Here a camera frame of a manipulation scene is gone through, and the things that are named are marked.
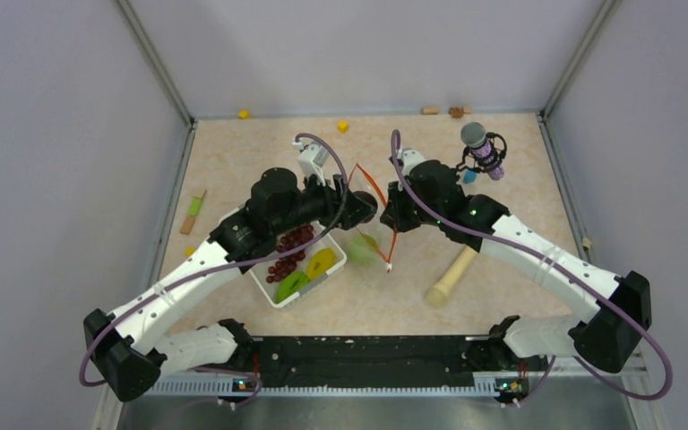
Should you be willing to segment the microphone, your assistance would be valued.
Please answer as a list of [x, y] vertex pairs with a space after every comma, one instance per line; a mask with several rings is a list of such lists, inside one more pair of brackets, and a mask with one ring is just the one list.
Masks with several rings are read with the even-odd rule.
[[494, 181], [503, 179], [508, 143], [499, 133], [488, 132], [479, 122], [470, 122], [461, 128], [460, 139], [465, 148], [454, 168], [457, 172], [484, 174]]

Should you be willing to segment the green apple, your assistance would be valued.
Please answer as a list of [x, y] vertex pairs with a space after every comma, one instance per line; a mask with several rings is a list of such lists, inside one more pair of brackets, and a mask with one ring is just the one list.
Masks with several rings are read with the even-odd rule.
[[348, 241], [346, 252], [350, 261], [358, 267], [369, 267], [381, 259], [380, 244], [372, 236], [356, 233]]

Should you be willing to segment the clear zip bag orange zipper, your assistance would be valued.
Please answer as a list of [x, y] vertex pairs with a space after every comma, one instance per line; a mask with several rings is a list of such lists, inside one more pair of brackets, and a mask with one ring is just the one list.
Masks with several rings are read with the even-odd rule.
[[343, 249], [348, 257], [347, 266], [363, 281], [375, 285], [391, 274], [397, 240], [392, 227], [380, 221], [387, 205], [387, 192], [360, 163], [350, 170], [348, 179], [353, 192], [366, 192], [375, 198], [376, 213], [371, 220], [345, 233]]

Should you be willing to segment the red grape bunch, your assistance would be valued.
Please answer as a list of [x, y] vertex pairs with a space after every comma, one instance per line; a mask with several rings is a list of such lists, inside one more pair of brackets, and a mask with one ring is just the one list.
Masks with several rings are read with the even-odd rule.
[[[301, 246], [309, 242], [314, 237], [314, 227], [306, 224], [296, 228], [282, 236], [276, 248], [279, 254]], [[298, 264], [306, 258], [305, 251], [298, 251], [290, 256], [282, 257], [272, 262], [267, 269], [266, 281], [269, 283], [280, 283], [291, 272], [296, 271]]]

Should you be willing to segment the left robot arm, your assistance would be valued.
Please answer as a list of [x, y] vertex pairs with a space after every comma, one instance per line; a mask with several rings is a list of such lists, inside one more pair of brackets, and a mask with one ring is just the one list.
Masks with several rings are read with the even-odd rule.
[[299, 183], [286, 168], [263, 172], [246, 203], [230, 212], [175, 270], [127, 304], [109, 312], [95, 309], [84, 317], [87, 351], [81, 384], [92, 385], [84, 373], [94, 365], [100, 383], [128, 402], [167, 374], [207, 364], [235, 371], [246, 367], [252, 348], [238, 322], [173, 336], [168, 330], [219, 287], [279, 257], [280, 236], [318, 222], [323, 229], [312, 239], [317, 242], [335, 228], [350, 230], [372, 220], [376, 210], [376, 198], [352, 190], [341, 174], [332, 180], [310, 175]]

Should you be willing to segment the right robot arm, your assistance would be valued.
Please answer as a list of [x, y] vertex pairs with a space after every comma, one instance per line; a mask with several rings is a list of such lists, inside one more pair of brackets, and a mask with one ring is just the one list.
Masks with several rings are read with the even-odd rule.
[[637, 348], [641, 335], [609, 301], [643, 330], [651, 325], [649, 280], [637, 271], [620, 276], [570, 254], [527, 227], [497, 200], [466, 194], [456, 172], [436, 159], [398, 162], [401, 179], [390, 183], [381, 222], [408, 232], [439, 228], [452, 242], [510, 264], [562, 300], [564, 316], [515, 318], [489, 345], [492, 362], [513, 369], [525, 357], [577, 356], [616, 374]]

